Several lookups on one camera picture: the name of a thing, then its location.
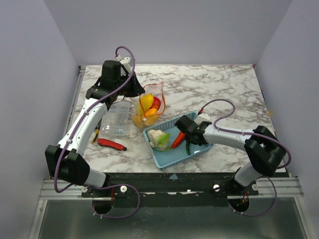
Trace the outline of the red apple toy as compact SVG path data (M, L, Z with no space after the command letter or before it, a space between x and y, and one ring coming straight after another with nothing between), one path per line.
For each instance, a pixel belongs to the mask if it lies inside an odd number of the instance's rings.
M161 100L158 97L153 98L153 104L151 109L156 109L157 111L161 108Z

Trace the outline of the orange carrot toy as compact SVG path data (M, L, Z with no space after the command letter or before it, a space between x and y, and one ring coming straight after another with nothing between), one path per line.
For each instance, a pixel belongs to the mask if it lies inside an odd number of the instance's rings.
M184 141L184 138L185 138L185 133L180 132L178 136L176 137L176 139L174 140L174 142L172 143L171 149L178 147Z

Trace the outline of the yellow lemon toy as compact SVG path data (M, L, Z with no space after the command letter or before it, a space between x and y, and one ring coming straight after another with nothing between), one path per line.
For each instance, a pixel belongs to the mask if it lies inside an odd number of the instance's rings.
M143 115L134 114L132 116L132 122L134 126L136 126L139 129L145 128L145 124L143 123L143 118L144 118Z

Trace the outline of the orange bell pepper toy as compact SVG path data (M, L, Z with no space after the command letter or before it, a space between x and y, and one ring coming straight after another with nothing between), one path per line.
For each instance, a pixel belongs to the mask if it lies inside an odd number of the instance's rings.
M142 122L145 122L148 117L154 115L156 112L157 112L156 108L150 108L147 111L145 111L145 113L141 116Z

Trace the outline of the green chili pepper toy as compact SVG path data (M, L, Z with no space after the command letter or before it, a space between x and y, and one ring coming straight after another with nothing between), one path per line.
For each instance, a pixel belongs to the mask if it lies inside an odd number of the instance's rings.
M188 142L188 141L186 142L185 149L186 149L187 155L191 155L191 153L190 153L190 142Z

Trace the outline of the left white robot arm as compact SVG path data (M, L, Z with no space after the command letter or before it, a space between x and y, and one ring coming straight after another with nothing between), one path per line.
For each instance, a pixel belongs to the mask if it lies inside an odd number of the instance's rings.
M133 98L145 92L139 84L133 57L117 56L102 65L102 73L86 92L82 110L66 135L45 150L50 176L72 185L92 186L98 196L110 193L106 175L91 169L83 155L91 134L118 96Z

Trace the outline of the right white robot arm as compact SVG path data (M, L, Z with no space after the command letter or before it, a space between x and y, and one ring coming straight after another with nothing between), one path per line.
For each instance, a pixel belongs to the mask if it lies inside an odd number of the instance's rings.
M237 133L234 129L217 128L206 120L196 123L187 116L178 119L175 126L191 144L220 144L246 152L250 162L239 168L226 183L227 192L235 195L241 195L262 176L272 177L286 155L284 147L264 126Z

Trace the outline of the clear zip bag orange zipper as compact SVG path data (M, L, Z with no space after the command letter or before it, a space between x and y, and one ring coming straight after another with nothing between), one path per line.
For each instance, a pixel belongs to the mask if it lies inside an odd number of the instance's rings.
M135 101L133 124L140 129L154 125L166 110L163 82L148 84L143 87L144 93Z

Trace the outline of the yellow mango toy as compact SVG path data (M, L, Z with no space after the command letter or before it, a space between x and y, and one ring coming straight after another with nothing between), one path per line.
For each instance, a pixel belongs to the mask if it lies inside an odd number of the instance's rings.
M153 104L153 98L152 94L146 94L140 98L140 106L144 111L147 111L151 107Z

